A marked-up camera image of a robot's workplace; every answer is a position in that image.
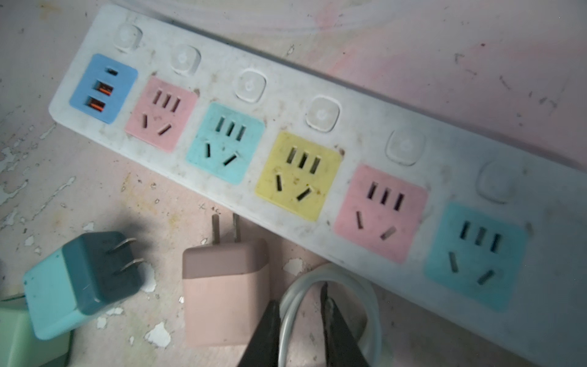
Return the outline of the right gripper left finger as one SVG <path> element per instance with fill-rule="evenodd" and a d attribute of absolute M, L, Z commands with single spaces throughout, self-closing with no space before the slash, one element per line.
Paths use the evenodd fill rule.
<path fill-rule="evenodd" d="M 269 301 L 238 367 L 278 367 L 280 304 Z"/>

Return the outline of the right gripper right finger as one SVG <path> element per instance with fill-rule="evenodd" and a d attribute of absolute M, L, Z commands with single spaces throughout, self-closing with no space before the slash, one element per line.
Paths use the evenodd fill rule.
<path fill-rule="evenodd" d="M 336 302 L 328 295 L 328 284 L 320 291 L 321 315 L 328 367 L 368 367 Z"/>

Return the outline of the long white power strip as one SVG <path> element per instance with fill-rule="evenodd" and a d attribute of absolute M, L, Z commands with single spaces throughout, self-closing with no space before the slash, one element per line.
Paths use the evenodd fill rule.
<path fill-rule="evenodd" d="M 61 125 L 542 366 L 586 364 L 586 175 L 120 6 Z"/>

